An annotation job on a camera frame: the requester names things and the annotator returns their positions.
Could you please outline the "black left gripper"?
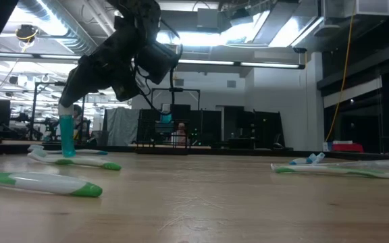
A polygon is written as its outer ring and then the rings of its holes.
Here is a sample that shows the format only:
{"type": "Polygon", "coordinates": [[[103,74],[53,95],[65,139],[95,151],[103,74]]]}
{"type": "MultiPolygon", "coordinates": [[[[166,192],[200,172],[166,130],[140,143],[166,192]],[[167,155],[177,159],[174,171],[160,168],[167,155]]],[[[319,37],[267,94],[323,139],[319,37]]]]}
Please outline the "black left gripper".
{"type": "Polygon", "coordinates": [[[115,32],[90,55],[83,55],[68,75],[59,104],[69,107],[90,92],[111,87],[119,101],[144,95],[132,67],[134,56],[151,42],[151,20],[116,19],[115,32]]]}

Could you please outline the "green and white toothbrush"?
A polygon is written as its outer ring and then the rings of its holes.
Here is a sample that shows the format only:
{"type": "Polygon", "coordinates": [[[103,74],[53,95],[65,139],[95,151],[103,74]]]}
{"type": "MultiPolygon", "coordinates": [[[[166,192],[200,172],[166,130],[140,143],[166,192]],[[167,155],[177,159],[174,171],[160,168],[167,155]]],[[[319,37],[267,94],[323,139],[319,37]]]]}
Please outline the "green and white toothbrush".
{"type": "Polygon", "coordinates": [[[98,167],[107,170],[120,171],[122,169],[121,165],[117,163],[106,161],[98,157],[64,157],[62,155],[50,155],[44,150],[33,150],[27,154],[27,157],[34,159],[35,161],[40,161],[43,163],[52,163],[56,165],[82,165],[89,167],[98,167]]]}
{"type": "Polygon", "coordinates": [[[85,180],[34,172],[0,172],[0,186],[93,198],[103,193],[100,186],[85,180]]]}
{"type": "Polygon", "coordinates": [[[318,163],[314,165],[279,165],[272,163],[276,173],[323,173],[389,179],[389,160],[318,163]]]}

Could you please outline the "person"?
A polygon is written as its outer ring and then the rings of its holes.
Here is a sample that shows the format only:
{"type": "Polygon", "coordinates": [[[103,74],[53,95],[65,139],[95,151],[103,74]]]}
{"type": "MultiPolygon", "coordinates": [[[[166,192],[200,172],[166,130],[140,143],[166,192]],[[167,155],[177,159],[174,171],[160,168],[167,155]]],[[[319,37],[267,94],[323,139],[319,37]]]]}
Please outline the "person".
{"type": "Polygon", "coordinates": [[[88,120],[82,117],[82,108],[79,105],[74,105],[73,113],[73,127],[74,127],[74,138],[81,141],[88,140],[88,120]]]}

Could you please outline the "grey cloth cover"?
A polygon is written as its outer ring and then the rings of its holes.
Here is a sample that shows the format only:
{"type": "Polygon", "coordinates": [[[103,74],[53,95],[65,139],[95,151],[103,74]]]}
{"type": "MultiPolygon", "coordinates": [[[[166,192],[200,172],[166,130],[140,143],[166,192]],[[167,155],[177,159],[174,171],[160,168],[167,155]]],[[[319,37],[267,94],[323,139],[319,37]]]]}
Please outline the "grey cloth cover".
{"type": "Polygon", "coordinates": [[[118,107],[105,111],[108,146],[128,146],[136,140],[138,132],[138,109],[118,107]]]}

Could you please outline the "long fluorescent light bar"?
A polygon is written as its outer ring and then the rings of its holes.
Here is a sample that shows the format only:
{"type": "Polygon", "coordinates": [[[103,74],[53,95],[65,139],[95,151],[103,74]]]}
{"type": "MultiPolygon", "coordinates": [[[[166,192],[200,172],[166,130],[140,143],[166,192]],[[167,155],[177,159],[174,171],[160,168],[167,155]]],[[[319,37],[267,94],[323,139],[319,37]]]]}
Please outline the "long fluorescent light bar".
{"type": "MultiPolygon", "coordinates": [[[[50,55],[39,53],[7,53],[0,52],[0,60],[16,60],[26,61],[32,59],[36,62],[57,62],[74,63],[80,59],[79,55],[50,55]]],[[[246,61],[216,61],[216,60],[198,60],[198,59],[180,59],[179,64],[188,65],[219,65],[229,67],[245,67],[245,68],[274,68],[274,69],[290,69],[303,70],[304,64],[293,63],[263,63],[263,62],[246,62],[246,61]]]]}

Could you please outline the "red box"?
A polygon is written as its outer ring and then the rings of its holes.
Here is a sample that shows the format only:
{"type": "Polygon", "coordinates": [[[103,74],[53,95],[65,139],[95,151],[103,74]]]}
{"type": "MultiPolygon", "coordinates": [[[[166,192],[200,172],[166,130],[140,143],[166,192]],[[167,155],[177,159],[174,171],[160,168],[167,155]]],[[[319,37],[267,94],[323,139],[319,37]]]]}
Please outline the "red box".
{"type": "Polygon", "coordinates": [[[364,148],[361,144],[333,144],[332,151],[346,153],[363,153],[364,148]]]}

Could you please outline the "white air unit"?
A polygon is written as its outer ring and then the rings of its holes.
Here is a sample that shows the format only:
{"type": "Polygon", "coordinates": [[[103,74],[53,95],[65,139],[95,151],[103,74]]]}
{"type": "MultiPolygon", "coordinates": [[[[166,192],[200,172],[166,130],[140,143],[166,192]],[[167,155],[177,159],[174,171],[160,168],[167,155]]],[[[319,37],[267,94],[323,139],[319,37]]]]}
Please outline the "white air unit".
{"type": "Polygon", "coordinates": [[[345,16],[389,16],[389,0],[343,0],[345,16]]]}

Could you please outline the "silver ventilation duct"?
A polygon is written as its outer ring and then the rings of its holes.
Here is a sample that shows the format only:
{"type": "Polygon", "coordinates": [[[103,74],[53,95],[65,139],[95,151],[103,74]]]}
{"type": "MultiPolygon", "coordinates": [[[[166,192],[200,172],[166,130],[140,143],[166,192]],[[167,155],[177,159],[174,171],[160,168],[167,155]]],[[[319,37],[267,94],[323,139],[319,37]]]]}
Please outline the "silver ventilation duct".
{"type": "Polygon", "coordinates": [[[31,25],[37,38],[57,41],[78,55],[99,45],[87,32],[88,24],[98,25],[105,37],[114,32],[101,0],[19,0],[9,20],[31,25]]]}

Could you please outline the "black rig frame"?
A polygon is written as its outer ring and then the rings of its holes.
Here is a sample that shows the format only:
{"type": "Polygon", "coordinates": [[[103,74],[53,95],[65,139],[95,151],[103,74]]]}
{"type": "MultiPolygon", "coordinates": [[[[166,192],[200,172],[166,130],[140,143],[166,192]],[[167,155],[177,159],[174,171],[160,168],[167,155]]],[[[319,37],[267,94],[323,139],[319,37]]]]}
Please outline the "black rig frame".
{"type": "Polygon", "coordinates": [[[173,88],[152,88],[150,96],[151,96],[151,103],[153,103],[154,100],[154,92],[160,90],[160,91],[168,91],[171,94],[171,104],[175,105],[176,104],[176,97],[175,94],[177,92],[196,92],[197,97],[194,99],[197,101],[197,109],[201,109],[201,91],[199,89],[185,89],[185,88],[180,88],[180,87],[173,87],[173,88]]]}
{"type": "Polygon", "coordinates": [[[51,141],[56,141],[60,137],[57,133],[57,127],[61,127],[57,102],[65,85],[62,81],[34,83],[30,125],[31,128],[34,128],[35,124],[46,125],[50,129],[51,141]]]}

